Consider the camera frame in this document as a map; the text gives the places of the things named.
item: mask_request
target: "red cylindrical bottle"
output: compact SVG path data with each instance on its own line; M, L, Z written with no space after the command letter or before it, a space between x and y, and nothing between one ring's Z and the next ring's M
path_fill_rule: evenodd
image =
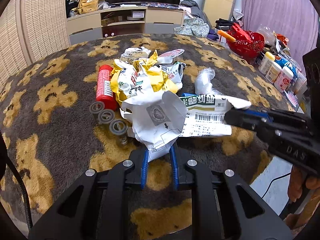
M116 111L119 107L110 87L110 75L113 68L109 65L102 65L99 68L96 100L104 102L105 109Z

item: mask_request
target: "bear pattern rug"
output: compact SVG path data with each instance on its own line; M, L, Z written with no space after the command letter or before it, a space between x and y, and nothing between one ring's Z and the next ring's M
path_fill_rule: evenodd
M159 55L185 50L182 61L187 66L178 95L195 93L198 73L213 68L213 88L224 95L251 101L253 110L293 110L256 68L207 38L124 35L51 54L11 76L0 93L1 132L26 185L34 223L86 169L111 169L136 149L133 142L119 147L115 137L96 124L88 107L95 101L99 67L112 65L125 49L141 46ZM177 143L210 169L232 169L247 183L272 159L253 132L235 127L231 136L179 138ZM21 191L9 169L0 183L0 200L11 217L25 223ZM173 189L167 155L149 163L146 188L130 193L128 206L129 239L166 239L191 225L191 193Z

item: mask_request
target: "yellow bottle cap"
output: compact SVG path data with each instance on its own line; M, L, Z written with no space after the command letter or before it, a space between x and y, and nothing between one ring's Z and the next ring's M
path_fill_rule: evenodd
M269 51L266 52L265 56L270 59L271 61L275 61L276 57L274 55L272 55Z

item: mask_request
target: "wicker screen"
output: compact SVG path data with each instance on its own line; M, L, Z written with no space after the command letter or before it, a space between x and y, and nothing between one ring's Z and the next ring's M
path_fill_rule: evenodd
M0 90L9 76L27 67L16 24L16 0L10 0L0 17Z
M64 0L21 0L21 21L32 61L69 47Z

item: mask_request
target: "red plastic basket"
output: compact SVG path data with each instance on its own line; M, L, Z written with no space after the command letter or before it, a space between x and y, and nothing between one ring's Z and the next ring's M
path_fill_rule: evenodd
M235 41L231 42L227 40L229 48L244 59L253 59L262 52L264 47L264 37L260 33L253 33L251 31L246 32L252 41ZM227 31L231 36L234 35L233 30Z

